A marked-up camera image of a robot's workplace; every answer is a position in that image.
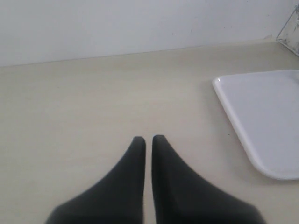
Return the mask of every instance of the beige table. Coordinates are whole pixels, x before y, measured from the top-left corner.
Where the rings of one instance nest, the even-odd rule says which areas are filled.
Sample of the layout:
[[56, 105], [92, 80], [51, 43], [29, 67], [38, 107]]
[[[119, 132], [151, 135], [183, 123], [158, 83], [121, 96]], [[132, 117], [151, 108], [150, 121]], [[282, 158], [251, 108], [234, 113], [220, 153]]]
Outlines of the beige table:
[[148, 145], [145, 223], [155, 223], [157, 133], [270, 224], [298, 223], [299, 181], [275, 181], [252, 167], [211, 84], [283, 69], [299, 69], [299, 58], [269, 41], [0, 68], [0, 223], [43, 223], [105, 175], [135, 135]]

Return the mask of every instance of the white tray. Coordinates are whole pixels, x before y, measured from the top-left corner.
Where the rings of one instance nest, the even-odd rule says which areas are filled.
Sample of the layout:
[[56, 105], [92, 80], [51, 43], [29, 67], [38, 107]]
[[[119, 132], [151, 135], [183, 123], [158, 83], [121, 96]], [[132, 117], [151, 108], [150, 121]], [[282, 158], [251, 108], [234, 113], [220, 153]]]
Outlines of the white tray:
[[213, 86], [251, 163], [299, 179], [299, 70], [222, 76]]

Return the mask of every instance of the plastic tray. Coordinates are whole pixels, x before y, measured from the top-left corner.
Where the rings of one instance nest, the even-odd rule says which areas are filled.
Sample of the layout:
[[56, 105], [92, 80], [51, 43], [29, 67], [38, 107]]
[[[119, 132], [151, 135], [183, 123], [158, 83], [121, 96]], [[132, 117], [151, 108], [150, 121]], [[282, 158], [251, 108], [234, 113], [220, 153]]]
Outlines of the plastic tray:
[[299, 179], [299, 70], [222, 76], [213, 86], [251, 163]]

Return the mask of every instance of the white wall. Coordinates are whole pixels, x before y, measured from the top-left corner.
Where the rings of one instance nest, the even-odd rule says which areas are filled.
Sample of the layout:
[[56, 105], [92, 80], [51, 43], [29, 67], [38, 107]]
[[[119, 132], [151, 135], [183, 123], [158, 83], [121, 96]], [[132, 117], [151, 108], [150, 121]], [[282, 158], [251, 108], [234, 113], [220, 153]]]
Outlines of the white wall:
[[0, 66], [276, 35], [298, 0], [0, 0]]

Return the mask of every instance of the table surface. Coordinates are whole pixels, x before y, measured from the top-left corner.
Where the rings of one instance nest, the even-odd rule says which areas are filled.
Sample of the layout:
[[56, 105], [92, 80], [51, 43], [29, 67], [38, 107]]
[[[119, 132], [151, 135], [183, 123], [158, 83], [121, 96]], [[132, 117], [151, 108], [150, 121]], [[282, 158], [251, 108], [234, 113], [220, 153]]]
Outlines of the table surface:
[[270, 41], [0, 68], [0, 223], [44, 223], [101, 179], [136, 135], [148, 146], [145, 223], [155, 223], [155, 134], [268, 223], [297, 223], [299, 181], [253, 168], [212, 87], [218, 76], [284, 69], [299, 69], [299, 58]]

